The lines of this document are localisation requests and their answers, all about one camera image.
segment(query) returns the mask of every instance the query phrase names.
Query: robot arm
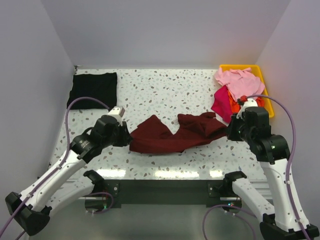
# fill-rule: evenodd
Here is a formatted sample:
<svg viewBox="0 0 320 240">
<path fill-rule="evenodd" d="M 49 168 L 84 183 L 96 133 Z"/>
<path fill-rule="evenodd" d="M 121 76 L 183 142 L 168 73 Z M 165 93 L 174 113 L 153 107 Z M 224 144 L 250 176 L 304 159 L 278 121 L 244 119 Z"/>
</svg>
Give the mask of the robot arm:
<svg viewBox="0 0 320 240">
<path fill-rule="evenodd" d="M 271 134 L 268 112 L 263 107 L 258 107 L 253 99 L 248 99 L 240 112 L 232 116 L 227 128 L 227 138 L 249 144 L 251 152 L 256 155 L 264 171 L 274 206 L 254 189 L 241 171 L 226 174 L 220 190 L 233 192 L 247 203 L 260 222 L 264 239 L 305 239 L 298 221 L 302 223 L 311 238 L 318 237 L 318 228 L 309 223 L 301 207 L 290 169 L 289 184 L 295 205 L 299 210 L 300 220 L 295 217 L 286 187 L 289 147 L 281 135 Z"/>
<path fill-rule="evenodd" d="M 20 194 L 11 192 L 5 198 L 11 215 L 28 199 L 17 215 L 14 216 L 14 219 L 28 235 L 37 234 L 48 224 L 51 211 L 55 213 L 73 200 L 92 192 L 96 182 L 92 178 L 86 177 L 81 177 L 67 189 L 60 187 L 75 172 L 100 155 L 104 148 L 108 146 L 124 147 L 131 142 L 132 138 L 128 132 L 127 124 L 122 121 L 124 112 L 123 107 L 114 107 L 107 115 L 99 118 L 94 127 L 90 127 L 81 135 L 76 136 L 70 144 L 70 151 L 65 152 L 34 184 Z M 61 165 L 65 154 L 68 154 L 67 158 Z M 47 180 L 34 194 L 30 195 L 34 187 L 46 178 Z"/>
</svg>

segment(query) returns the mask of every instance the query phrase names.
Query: black fabric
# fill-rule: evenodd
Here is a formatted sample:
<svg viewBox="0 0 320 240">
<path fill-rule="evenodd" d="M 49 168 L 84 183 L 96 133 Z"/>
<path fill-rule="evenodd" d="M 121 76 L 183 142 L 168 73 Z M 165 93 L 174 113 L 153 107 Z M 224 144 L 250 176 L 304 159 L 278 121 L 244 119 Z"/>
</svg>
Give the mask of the black fabric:
<svg viewBox="0 0 320 240">
<path fill-rule="evenodd" d="M 77 98 L 91 97 L 100 100 L 112 109 L 117 105 L 117 80 L 116 72 L 73 76 L 73 86 L 66 107 Z M 80 100 L 71 109 L 104 109 L 104 107 L 92 100 Z"/>
</svg>

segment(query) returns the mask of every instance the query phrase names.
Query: speckled tabletop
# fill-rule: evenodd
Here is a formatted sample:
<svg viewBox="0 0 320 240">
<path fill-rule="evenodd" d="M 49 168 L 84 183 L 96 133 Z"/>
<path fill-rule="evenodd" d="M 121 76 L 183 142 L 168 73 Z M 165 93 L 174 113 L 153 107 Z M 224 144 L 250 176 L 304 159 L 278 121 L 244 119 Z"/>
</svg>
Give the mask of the speckled tabletop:
<svg viewBox="0 0 320 240">
<path fill-rule="evenodd" d="M 175 133 L 178 114 L 200 115 L 211 111 L 214 93 L 220 85 L 210 69 L 79 69 L 77 74 L 117 72 L 117 105 L 124 106 L 124 120 L 132 132 L 151 115 Z M 92 127 L 106 110 L 73 110 L 69 114 L 71 139 Z M 55 163 L 66 149 L 66 132 L 61 128 L 54 156 Z M 225 173 L 242 170 L 250 180 L 265 176 L 255 156 L 244 142 L 232 142 L 226 137 L 211 144 L 164 155 L 140 154 L 129 147 L 108 147 L 71 179 L 86 170 L 98 171 L 112 179 L 223 179 Z"/>
</svg>

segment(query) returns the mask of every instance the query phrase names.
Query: white plastic part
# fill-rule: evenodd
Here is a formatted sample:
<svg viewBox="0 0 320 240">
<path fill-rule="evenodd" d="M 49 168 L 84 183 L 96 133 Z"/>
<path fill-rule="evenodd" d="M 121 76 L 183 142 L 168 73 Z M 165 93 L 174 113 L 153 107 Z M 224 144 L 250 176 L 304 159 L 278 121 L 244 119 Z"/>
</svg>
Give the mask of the white plastic part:
<svg viewBox="0 0 320 240">
<path fill-rule="evenodd" d="M 77 181 L 65 185 L 65 187 L 62 185 L 46 204 L 47 207 L 52 207 L 50 217 L 75 200 L 90 194 L 95 187 L 91 180 L 85 176 L 81 176 Z"/>
<path fill-rule="evenodd" d="M 289 195 L 286 186 L 286 166 L 287 159 L 276 160 L 275 164 L 271 165 L 269 162 L 260 162 L 264 171 L 266 179 L 269 183 L 270 191 L 272 194 L 273 205 L 275 210 L 275 224 L 277 227 L 288 232 L 293 229 L 295 232 L 300 231 L 298 224 L 299 219 L 296 219 L 293 208 L 290 204 Z M 295 182 L 290 169 L 290 186 L 294 199 L 294 203 L 298 210 L 300 221 L 304 229 L 307 229 L 309 220 L 307 219 L 297 194 Z"/>
<path fill-rule="evenodd" d="M 23 201 L 28 194 L 35 188 L 35 186 L 42 181 L 49 173 L 51 173 L 61 163 L 66 152 L 62 157 L 45 172 L 34 184 L 21 192 L 21 201 Z M 51 196 L 70 178 L 76 171 L 83 168 L 86 162 L 77 158 L 77 154 L 70 150 L 66 162 L 58 169 L 26 202 L 27 205 L 32 205 L 32 210 L 40 212 L 47 204 Z"/>
<path fill-rule="evenodd" d="M 243 106 L 241 107 L 240 111 L 236 115 L 237 119 L 242 119 L 242 113 L 246 110 L 248 107 L 258 107 L 258 103 L 253 98 L 248 98 L 246 102 L 244 102 Z"/>
<path fill-rule="evenodd" d="M 114 117 L 120 124 L 120 126 L 122 126 L 122 117 L 125 114 L 125 109 L 123 106 L 115 106 L 114 108 L 112 108 L 107 115 Z"/>
<path fill-rule="evenodd" d="M 275 213 L 274 206 L 252 186 L 247 178 L 240 178 L 234 181 L 232 190 L 248 205 L 259 223 L 263 221 L 264 214 Z"/>
</svg>

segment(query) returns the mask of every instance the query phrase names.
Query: clothing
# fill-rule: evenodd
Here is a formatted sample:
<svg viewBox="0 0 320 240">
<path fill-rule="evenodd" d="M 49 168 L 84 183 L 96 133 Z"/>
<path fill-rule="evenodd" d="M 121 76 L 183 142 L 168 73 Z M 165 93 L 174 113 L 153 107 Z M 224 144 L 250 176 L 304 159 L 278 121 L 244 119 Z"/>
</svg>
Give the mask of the clothing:
<svg viewBox="0 0 320 240">
<path fill-rule="evenodd" d="M 117 73 L 105 73 L 101 75 L 80 74 L 73 76 L 73 86 L 69 94 L 70 103 L 80 97 L 91 97 L 100 100 L 110 109 L 117 105 Z M 91 100 L 76 102 L 71 109 L 104 109 L 100 103 Z"/>
<path fill-rule="evenodd" d="M 227 86 L 234 101 L 241 96 L 261 94 L 265 89 L 260 78 L 251 73 L 250 67 L 244 70 L 230 69 L 227 71 L 222 71 L 220 67 L 214 77 L 220 85 Z"/>
<path fill-rule="evenodd" d="M 211 107 L 211 110 L 222 117 L 223 121 L 226 123 L 229 124 L 231 122 L 232 111 L 227 86 L 224 85 L 214 93 L 214 103 Z"/>
<path fill-rule="evenodd" d="M 179 130 L 172 134 L 155 115 L 140 123 L 131 133 L 130 151 L 143 154 L 181 153 L 185 149 L 206 145 L 226 135 L 226 126 L 214 112 L 200 116 L 178 114 Z"/>
<path fill-rule="evenodd" d="M 229 91 L 228 91 L 228 98 L 229 98 L 229 102 L 230 102 L 231 112 L 233 114 L 237 114 L 240 111 L 241 106 L 238 104 L 238 102 L 236 102 L 232 98 L 231 93 Z M 259 107 L 265 106 L 265 101 L 260 96 L 255 101 Z"/>
</svg>

